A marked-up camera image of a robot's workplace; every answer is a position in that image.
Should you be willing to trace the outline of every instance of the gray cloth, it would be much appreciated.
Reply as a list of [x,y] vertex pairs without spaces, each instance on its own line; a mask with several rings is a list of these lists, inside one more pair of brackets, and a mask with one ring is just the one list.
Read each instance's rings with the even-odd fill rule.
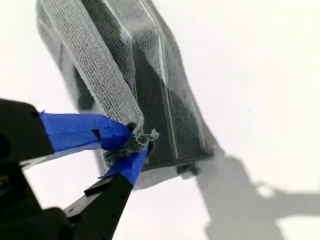
[[39,32],[79,111],[136,123],[138,141],[152,129],[159,132],[143,171],[213,155],[215,140],[189,87],[178,45],[150,0],[39,2]]

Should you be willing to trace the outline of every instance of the blue painter's tape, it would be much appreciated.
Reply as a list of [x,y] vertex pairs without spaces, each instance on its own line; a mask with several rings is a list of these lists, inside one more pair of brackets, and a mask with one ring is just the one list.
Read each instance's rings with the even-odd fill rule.
[[147,158],[147,153],[148,148],[142,152],[136,152],[129,157],[117,160],[109,171],[100,178],[103,179],[115,174],[122,174],[132,185],[135,185]]
[[40,118],[55,152],[53,158],[83,150],[114,150],[124,145],[127,126],[100,114],[50,114]]

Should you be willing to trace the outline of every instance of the microfiber towel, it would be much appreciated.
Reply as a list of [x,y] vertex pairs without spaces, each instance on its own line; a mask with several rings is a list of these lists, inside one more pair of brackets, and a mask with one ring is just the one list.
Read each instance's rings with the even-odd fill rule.
[[[39,0],[37,15],[79,111],[135,123],[129,153],[158,137],[142,171],[214,154],[178,45],[150,0]],[[104,153],[107,166],[114,156]]]

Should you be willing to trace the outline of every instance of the white background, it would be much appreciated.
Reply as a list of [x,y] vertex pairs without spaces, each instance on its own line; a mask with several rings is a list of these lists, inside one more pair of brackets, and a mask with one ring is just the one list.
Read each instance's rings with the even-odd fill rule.
[[[197,178],[132,193],[114,239],[320,239],[318,1],[154,2],[225,155],[202,163]],[[34,0],[1,0],[0,11],[0,97],[75,113]],[[64,208],[99,172],[82,152],[26,175],[44,208]]]

